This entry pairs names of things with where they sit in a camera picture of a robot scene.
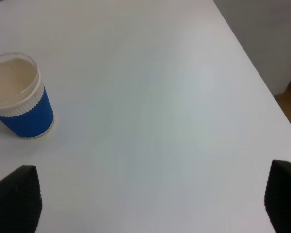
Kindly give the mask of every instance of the black textured object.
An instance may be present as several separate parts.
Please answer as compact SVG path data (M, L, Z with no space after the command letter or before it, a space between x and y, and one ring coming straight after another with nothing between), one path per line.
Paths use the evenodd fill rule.
M0 181L0 233L35 232L42 210L35 166L21 166Z
M291 163L273 160L264 204L277 233L291 233Z

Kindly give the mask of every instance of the paper cup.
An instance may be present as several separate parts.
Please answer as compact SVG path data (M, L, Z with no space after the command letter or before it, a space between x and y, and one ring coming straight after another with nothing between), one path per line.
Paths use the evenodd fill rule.
M41 80L39 69L35 61L28 55L13 52L0 55L0 63L22 59L34 66L32 82L16 95L0 99L0 120L18 136L32 139L37 138L52 127L54 114L48 95Z

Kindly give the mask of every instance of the wall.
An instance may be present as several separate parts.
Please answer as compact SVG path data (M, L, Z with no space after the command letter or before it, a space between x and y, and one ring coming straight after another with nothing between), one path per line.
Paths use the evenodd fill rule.
M273 95L291 80L291 0L214 0Z

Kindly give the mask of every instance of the white wall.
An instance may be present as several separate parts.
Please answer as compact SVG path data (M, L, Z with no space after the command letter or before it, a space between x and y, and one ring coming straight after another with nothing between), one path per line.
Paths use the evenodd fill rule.
M273 95L291 80L291 0L214 0Z

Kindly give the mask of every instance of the white table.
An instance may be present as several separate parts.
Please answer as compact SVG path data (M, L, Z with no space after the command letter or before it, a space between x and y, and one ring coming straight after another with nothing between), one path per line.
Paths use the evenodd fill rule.
M273 233L263 199L291 125L211 0L6 0L0 53L38 63L55 112L0 123L0 179L37 166L38 233Z

